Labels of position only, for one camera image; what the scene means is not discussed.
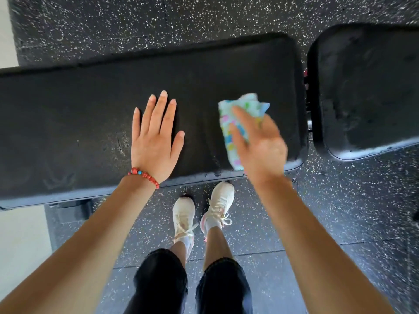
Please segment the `white sneaker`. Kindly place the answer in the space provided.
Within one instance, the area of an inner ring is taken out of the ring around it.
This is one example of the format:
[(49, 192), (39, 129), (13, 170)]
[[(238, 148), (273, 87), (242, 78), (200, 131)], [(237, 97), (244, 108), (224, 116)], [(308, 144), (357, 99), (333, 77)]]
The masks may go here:
[(222, 229), (232, 224), (228, 211), (233, 204), (234, 194), (234, 186), (226, 181), (218, 183), (212, 190), (211, 198), (208, 200), (209, 207), (200, 222), (205, 241), (207, 241), (207, 234), (211, 228)]
[(194, 230), (198, 224), (194, 224), (196, 208), (190, 197), (180, 197), (173, 206), (173, 223), (175, 229), (174, 243), (182, 242), (189, 255), (194, 245)]

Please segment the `person's right hand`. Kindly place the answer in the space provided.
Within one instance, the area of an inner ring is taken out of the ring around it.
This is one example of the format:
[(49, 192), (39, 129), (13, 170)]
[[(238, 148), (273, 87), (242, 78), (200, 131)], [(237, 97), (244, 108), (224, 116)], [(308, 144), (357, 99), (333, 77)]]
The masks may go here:
[(245, 174), (255, 189), (272, 186), (284, 177), (288, 154), (278, 126), (268, 114), (257, 123), (239, 106), (233, 105), (232, 111), (249, 135), (247, 156), (239, 157)]

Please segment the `long black bench pad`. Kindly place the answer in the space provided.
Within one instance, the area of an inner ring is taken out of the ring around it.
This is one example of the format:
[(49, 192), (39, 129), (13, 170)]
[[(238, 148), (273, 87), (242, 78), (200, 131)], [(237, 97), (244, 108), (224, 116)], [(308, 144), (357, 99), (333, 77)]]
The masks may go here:
[(301, 54), (269, 33), (0, 70), (0, 209), (109, 195), (128, 172), (132, 115), (166, 90), (185, 132), (162, 187), (243, 177), (227, 157), (218, 102), (256, 93), (288, 145), (285, 171), (307, 157)]

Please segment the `white right sneaker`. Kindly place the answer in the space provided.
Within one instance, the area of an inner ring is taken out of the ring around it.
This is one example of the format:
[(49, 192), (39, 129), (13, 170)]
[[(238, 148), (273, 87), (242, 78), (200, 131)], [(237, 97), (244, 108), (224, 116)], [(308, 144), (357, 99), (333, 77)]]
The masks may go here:
[(212, 190), (211, 198), (208, 200), (209, 207), (200, 222), (205, 241), (207, 241), (207, 234), (211, 228), (222, 229), (232, 224), (228, 211), (233, 204), (234, 194), (234, 186), (226, 181), (218, 183)]

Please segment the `black denim shorts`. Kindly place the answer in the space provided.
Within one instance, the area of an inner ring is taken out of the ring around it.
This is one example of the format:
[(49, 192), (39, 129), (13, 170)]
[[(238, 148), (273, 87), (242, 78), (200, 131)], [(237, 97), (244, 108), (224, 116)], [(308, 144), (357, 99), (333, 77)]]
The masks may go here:
[[(124, 314), (184, 314), (186, 270), (169, 249), (144, 259), (134, 277), (135, 293)], [(197, 314), (253, 314), (249, 283), (242, 267), (221, 258), (204, 271), (195, 294)]]

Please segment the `person's leg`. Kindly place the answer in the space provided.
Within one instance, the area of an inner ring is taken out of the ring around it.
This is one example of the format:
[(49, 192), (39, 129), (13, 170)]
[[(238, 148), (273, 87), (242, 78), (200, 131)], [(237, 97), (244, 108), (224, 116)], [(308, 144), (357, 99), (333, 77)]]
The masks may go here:
[(176, 255), (183, 268), (186, 268), (187, 248), (185, 244), (182, 241), (177, 241), (169, 248), (169, 250)]
[(220, 259), (233, 259), (232, 252), (220, 227), (212, 227), (207, 232), (207, 242), (203, 270)]

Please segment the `person's left hand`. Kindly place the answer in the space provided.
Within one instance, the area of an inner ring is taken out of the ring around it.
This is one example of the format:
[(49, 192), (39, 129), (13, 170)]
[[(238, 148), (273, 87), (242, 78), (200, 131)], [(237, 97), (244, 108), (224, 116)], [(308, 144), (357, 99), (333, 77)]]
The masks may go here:
[(170, 177), (179, 159), (170, 157), (176, 136), (172, 136), (176, 107), (175, 99), (167, 99), (160, 132), (149, 132), (150, 111), (147, 102), (145, 111), (141, 113), (140, 136), (136, 141), (132, 140), (132, 168), (149, 174), (159, 184)]

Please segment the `person's left leg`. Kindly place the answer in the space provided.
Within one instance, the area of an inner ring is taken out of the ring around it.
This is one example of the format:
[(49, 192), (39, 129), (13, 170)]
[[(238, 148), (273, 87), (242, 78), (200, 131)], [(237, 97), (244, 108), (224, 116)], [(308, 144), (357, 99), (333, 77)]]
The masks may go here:
[(185, 244), (182, 241), (177, 241), (169, 248), (169, 250), (176, 255), (183, 268), (186, 268), (187, 248)]

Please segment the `black bench foot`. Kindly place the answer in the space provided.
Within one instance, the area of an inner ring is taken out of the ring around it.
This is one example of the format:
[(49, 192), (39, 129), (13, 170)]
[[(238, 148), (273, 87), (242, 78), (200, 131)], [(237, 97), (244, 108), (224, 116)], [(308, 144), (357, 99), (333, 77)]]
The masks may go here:
[(93, 214), (92, 199), (53, 203), (48, 207), (55, 211), (61, 224), (84, 222)]

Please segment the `short black bench seat pad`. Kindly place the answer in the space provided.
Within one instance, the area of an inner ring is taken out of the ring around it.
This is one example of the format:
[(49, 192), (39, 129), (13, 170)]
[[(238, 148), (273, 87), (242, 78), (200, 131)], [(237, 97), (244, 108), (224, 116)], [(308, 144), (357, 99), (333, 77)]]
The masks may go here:
[(353, 162), (419, 145), (419, 26), (332, 26), (310, 46), (307, 82), (322, 156)]

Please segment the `person's right forearm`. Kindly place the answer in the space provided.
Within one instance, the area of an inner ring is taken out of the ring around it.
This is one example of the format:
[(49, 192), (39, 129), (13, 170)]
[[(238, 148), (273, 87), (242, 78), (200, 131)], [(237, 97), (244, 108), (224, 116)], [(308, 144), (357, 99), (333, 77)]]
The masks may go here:
[(284, 175), (248, 178), (279, 234), (310, 314), (395, 314)]

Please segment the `white left sneaker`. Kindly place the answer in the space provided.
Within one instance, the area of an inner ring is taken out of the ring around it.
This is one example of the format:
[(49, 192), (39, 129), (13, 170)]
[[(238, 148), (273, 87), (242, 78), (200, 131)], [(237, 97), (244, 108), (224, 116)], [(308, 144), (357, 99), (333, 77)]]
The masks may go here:
[(194, 224), (196, 208), (190, 197), (180, 197), (173, 206), (173, 223), (175, 229), (174, 243), (182, 242), (189, 255), (194, 245), (194, 230), (198, 224)]

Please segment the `person's left forearm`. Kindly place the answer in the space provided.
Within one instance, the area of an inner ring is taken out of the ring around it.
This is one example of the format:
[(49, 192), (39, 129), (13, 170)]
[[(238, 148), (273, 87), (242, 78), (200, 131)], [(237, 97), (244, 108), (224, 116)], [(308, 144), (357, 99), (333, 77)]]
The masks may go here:
[(0, 314), (94, 314), (130, 229), (156, 187), (125, 176), (95, 213), (0, 302)]

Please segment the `person's right leg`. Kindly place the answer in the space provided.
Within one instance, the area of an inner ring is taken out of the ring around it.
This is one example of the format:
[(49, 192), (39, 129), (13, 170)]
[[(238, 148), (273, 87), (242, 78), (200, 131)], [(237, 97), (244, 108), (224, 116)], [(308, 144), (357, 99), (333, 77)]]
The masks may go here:
[(220, 227), (212, 227), (207, 232), (207, 242), (203, 270), (220, 259), (233, 259), (232, 252)]

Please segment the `black metal bench frame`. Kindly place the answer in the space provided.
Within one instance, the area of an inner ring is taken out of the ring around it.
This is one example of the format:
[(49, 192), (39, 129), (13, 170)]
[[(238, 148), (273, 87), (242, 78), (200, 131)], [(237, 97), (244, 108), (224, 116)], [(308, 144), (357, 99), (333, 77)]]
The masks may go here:
[(307, 118), (307, 128), (310, 134), (310, 140), (313, 139), (313, 122), (312, 122), (312, 107), (311, 107), (311, 98), (310, 98), (310, 78), (308, 76), (308, 68), (306, 67), (303, 72), (303, 83), (305, 86), (305, 104), (306, 104), (306, 118)]

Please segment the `colourful patterned cleaning cloth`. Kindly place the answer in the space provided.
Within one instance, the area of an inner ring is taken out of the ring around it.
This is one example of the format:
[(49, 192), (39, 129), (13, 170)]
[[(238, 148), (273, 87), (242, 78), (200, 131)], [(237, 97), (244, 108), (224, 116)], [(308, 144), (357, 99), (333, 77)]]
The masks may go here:
[(244, 94), (237, 100), (223, 100), (218, 103), (219, 111), (219, 122), (220, 127), (223, 133), (225, 147), (227, 151), (227, 156), (229, 163), (235, 171), (243, 170), (243, 165), (240, 161), (237, 148), (233, 143), (233, 136), (230, 131), (230, 124), (232, 123), (243, 136), (247, 142), (249, 135), (241, 122), (233, 114), (232, 106), (238, 105), (244, 109), (249, 115), (251, 115), (257, 123), (260, 123), (270, 107), (270, 104), (267, 102), (261, 102), (258, 99), (256, 93)]

